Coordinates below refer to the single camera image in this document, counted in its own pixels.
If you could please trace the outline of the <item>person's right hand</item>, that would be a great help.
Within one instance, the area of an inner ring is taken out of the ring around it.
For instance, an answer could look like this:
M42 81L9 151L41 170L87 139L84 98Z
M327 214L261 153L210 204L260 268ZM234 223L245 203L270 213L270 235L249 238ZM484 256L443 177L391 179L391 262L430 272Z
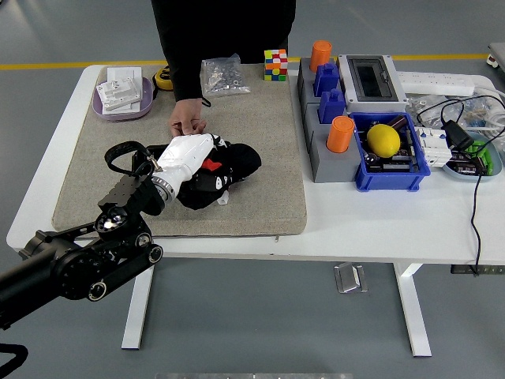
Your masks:
M173 137L203 133L207 123L201 118L202 99L183 99L176 102L168 119Z

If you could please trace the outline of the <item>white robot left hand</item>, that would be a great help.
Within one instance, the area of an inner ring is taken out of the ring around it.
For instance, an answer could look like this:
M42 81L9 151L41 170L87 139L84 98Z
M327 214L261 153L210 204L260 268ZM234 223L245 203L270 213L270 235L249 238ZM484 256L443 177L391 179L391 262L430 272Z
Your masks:
M169 194L175 194L181 184L201 168L213 148L228 147L229 144L210 133L174 137L157 159L159 169L153 174L153 181L165 187Z

